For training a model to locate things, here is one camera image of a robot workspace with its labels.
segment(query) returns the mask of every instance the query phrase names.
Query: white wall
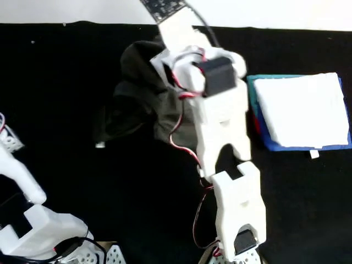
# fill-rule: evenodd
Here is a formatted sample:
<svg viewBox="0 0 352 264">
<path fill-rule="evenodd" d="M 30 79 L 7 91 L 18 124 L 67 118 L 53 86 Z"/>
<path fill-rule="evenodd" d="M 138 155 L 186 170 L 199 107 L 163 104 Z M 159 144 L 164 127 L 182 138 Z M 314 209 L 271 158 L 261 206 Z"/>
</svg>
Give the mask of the white wall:
<svg viewBox="0 0 352 264">
<path fill-rule="evenodd" d="M 189 3 L 213 26 L 352 31 L 352 0 L 189 0 Z M 139 0 L 0 0 L 0 23 L 80 20 L 154 24 Z"/>
</svg>

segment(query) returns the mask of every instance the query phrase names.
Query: black cloth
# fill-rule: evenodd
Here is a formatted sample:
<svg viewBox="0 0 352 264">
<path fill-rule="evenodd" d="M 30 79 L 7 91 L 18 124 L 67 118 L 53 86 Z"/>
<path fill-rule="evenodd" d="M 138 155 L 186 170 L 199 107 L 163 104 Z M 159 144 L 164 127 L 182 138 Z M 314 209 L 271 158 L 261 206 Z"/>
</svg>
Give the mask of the black cloth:
<svg viewBox="0 0 352 264">
<path fill-rule="evenodd" d="M 352 109 L 352 33 L 215 32 L 246 59 L 249 74 L 337 72 Z M 97 240 L 118 241 L 128 263 L 197 263 L 191 226 L 202 192 L 191 157 L 154 140 L 148 126 L 105 150 L 91 137 L 93 114 L 120 81 L 123 51 L 157 34 L 141 25 L 0 25 L 0 111 L 26 145 L 16 157 L 45 189 L 46 206 L 83 219 Z M 352 151 L 312 161 L 267 151 L 251 121 L 249 132 L 267 207 L 261 254 L 270 264 L 351 263 Z M 215 233 L 213 202 L 200 216 L 204 244 Z"/>
</svg>

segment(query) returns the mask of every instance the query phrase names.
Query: white robot part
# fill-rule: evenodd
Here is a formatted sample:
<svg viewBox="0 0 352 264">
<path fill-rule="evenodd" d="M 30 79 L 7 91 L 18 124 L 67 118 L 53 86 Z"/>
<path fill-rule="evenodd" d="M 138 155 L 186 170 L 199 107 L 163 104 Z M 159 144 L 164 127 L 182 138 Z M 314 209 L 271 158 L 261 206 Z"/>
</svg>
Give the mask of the white robot part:
<svg viewBox="0 0 352 264">
<path fill-rule="evenodd" d="M 14 180 L 28 201 L 43 204 L 46 194 L 23 163 L 15 159 L 0 141 L 0 174 Z"/>
<path fill-rule="evenodd" d="M 54 247 L 63 240 L 87 235 L 88 227 L 82 220 L 42 205 L 33 205 L 24 216 L 32 230 L 21 238 L 10 224 L 0 230 L 0 250 L 5 255 L 45 260 L 55 256 Z"/>
<path fill-rule="evenodd" d="M 243 175 L 232 180 L 226 172 L 212 176 L 217 201 L 216 229 L 219 248 L 227 261 L 237 256 L 234 242 L 238 234 L 250 230 L 256 240 L 256 249 L 266 241 L 266 208 L 261 197 L 260 171 L 252 162 L 237 166 Z"/>
<path fill-rule="evenodd" d="M 196 46 L 189 46 L 181 53 L 165 50 L 153 58 L 151 63 L 167 86 L 180 90 L 169 83 L 165 67 L 171 69 L 182 87 L 191 92 L 202 93 L 206 80 L 201 70 L 193 65 L 193 62 L 202 60 L 201 52 L 209 60 L 221 56 L 230 58 L 236 72 L 236 87 L 211 97 L 197 96 L 188 100 L 192 106 L 198 139 L 200 174 L 211 182 L 211 176 L 216 173 L 218 156 L 225 145 L 232 145 L 238 159 L 251 159 L 245 119 L 249 109 L 248 91 L 246 83 L 240 79 L 246 74 L 243 57 L 222 48 L 210 47 L 201 51 Z"/>
</svg>

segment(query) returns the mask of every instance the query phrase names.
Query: cable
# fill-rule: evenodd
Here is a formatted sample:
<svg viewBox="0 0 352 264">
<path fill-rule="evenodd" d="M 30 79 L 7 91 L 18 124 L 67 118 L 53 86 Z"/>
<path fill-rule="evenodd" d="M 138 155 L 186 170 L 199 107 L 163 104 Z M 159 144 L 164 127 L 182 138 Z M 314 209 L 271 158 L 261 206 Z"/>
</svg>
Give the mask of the cable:
<svg viewBox="0 0 352 264">
<path fill-rule="evenodd" d="M 210 243 L 210 244 L 207 245 L 207 246 L 200 246 L 199 243 L 198 243 L 198 241 L 197 241 L 197 238 L 196 238 L 196 226 L 197 226 L 197 222 L 198 222 L 198 218 L 199 218 L 199 213 L 200 213 L 200 210 L 201 210 L 201 208 L 202 208 L 202 205 L 203 205 L 203 203 L 204 203 L 204 201 L 205 201 L 205 198 L 207 197 L 208 192 L 209 192 L 210 190 L 212 190 L 212 189 L 213 189 L 213 188 L 211 188 L 211 189 L 205 189 L 205 192 L 204 192 L 204 194 L 203 194 L 202 199 L 200 200 L 200 203 L 199 203 L 198 208 L 197 208 L 197 211 L 196 211 L 196 215 L 195 215 L 194 220 L 193 220 L 193 227 L 192 227 L 193 241 L 194 241 L 194 243 L 196 244 L 196 246 L 197 246 L 198 248 L 200 248 L 200 249 L 207 249 L 207 248 L 209 248 L 209 247 L 211 247 L 211 246 L 213 246 L 214 244 L 216 244 L 216 243 L 219 242 L 219 240 L 215 240 L 215 241 L 213 241 L 212 243 Z"/>
<path fill-rule="evenodd" d="M 31 260 L 30 258 L 26 258 L 26 257 L 17 257 L 17 256 L 13 256 L 14 259 L 17 259 L 21 262 L 26 262 L 26 263 L 38 263 L 38 264 L 41 264 L 41 263 L 50 263 L 50 262 L 53 262 L 53 261 L 57 261 L 57 260 L 60 260 L 62 259 L 63 257 L 61 256 L 53 256 L 51 258 L 48 258 L 46 260 Z"/>
<path fill-rule="evenodd" d="M 3 113 L 0 113 L 0 117 L 1 117 L 1 125 L 0 125 L 0 133 L 2 132 L 2 130 L 5 129 L 5 116 Z"/>
<path fill-rule="evenodd" d="M 174 128 L 171 130 L 170 132 L 170 136 L 169 136 L 169 140 L 170 140 L 170 144 L 175 147 L 178 150 L 183 150 L 186 151 L 188 154 L 190 154 L 197 162 L 197 164 L 200 164 L 200 161 L 197 157 L 197 154 L 192 151 L 191 149 L 187 148 L 187 147 L 180 147 L 177 144 L 175 144 L 175 142 L 172 139 L 172 135 L 180 128 L 180 126 L 182 125 L 182 121 L 183 121 L 183 115 L 184 115 L 184 108 L 185 108 L 185 104 L 184 101 L 182 101 L 182 110 L 181 110 L 181 115 L 176 123 L 176 125 L 174 126 Z"/>
<path fill-rule="evenodd" d="M 107 254 L 105 248 L 103 248 L 103 246 L 99 245 L 99 243 L 96 242 L 96 241 L 94 241 L 93 239 L 90 239 L 90 238 L 81 238 L 81 239 L 82 239 L 82 240 L 86 240 L 86 241 L 88 241 L 88 242 L 94 244 L 97 248 L 99 248 L 101 251 L 103 251 L 103 253 L 104 253 L 104 260 L 103 260 L 102 264 L 106 264 L 106 259 L 107 259 L 107 255 L 108 255 L 108 254 Z"/>
<path fill-rule="evenodd" d="M 208 23 L 206 23 L 205 19 L 201 16 L 201 14 L 194 9 L 193 6 L 191 6 L 188 2 L 185 1 L 186 6 L 191 9 L 193 11 L 193 13 L 196 15 L 196 17 L 198 17 L 198 19 L 202 22 L 202 24 L 205 26 L 205 28 L 207 29 L 207 31 L 209 32 L 209 35 L 212 39 L 213 45 L 217 48 L 221 48 L 220 43 L 218 41 L 218 39 L 216 38 L 216 35 L 214 33 L 214 31 L 212 30 L 212 28 L 208 25 Z"/>
</svg>

